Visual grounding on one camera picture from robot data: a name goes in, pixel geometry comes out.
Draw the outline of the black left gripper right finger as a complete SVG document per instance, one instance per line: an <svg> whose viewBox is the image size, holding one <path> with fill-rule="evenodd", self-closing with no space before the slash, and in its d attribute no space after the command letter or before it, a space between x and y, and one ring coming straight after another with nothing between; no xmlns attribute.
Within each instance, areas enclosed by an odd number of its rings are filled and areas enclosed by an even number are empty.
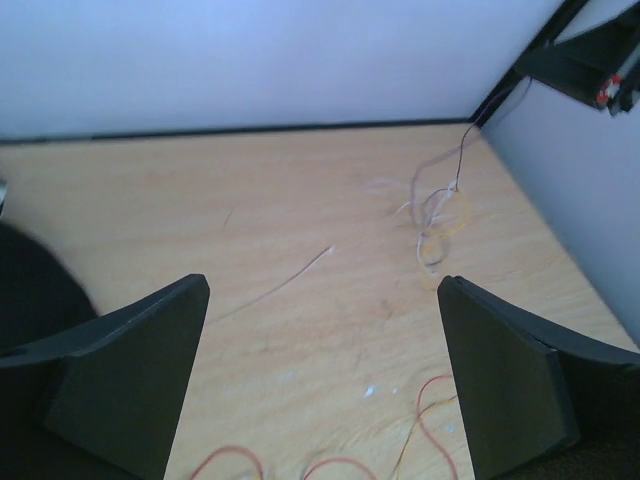
<svg viewBox="0 0 640 480"><path fill-rule="evenodd" d="M461 276L437 296L476 478L638 478L637 353Z"/></svg>

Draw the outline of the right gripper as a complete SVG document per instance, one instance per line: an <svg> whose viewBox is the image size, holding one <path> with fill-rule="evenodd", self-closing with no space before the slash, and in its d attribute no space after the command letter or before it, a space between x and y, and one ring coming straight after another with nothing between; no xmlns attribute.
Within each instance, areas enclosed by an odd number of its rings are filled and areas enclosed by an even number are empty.
<svg viewBox="0 0 640 480"><path fill-rule="evenodd" d="M639 101L639 2L616 17L615 29L593 29L524 54L522 76L614 117Z"/></svg>

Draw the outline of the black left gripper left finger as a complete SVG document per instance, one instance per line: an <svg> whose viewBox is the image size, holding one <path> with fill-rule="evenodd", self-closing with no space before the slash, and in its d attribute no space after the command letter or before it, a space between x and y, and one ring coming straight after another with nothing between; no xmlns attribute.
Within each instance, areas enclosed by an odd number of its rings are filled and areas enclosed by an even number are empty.
<svg viewBox="0 0 640 480"><path fill-rule="evenodd" d="M1 354L4 479L164 477L209 302L189 274Z"/></svg>

